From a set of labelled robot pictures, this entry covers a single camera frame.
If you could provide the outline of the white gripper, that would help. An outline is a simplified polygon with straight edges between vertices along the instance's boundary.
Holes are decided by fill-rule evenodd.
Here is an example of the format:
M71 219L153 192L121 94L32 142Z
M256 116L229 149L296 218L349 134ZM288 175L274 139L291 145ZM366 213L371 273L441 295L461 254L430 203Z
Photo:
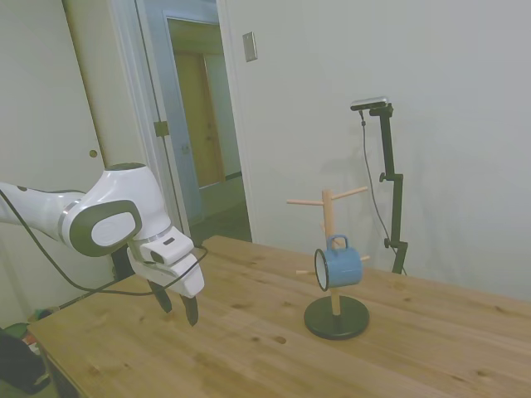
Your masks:
M204 288L204 278L192 244L148 243L127 249L133 271L149 281L153 296L165 313L173 309L168 288L181 294L188 323L193 327L199 319L197 294Z

